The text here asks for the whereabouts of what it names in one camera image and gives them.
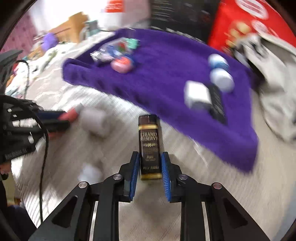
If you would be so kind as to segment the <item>person's left hand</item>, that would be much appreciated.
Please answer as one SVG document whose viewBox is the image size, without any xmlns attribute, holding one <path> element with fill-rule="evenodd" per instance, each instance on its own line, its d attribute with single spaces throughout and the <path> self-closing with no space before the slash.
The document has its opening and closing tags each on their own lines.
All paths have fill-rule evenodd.
<svg viewBox="0 0 296 241">
<path fill-rule="evenodd" d="M 11 172 L 11 162 L 4 162 L 0 164 L 1 180 L 7 180 Z"/>
</svg>

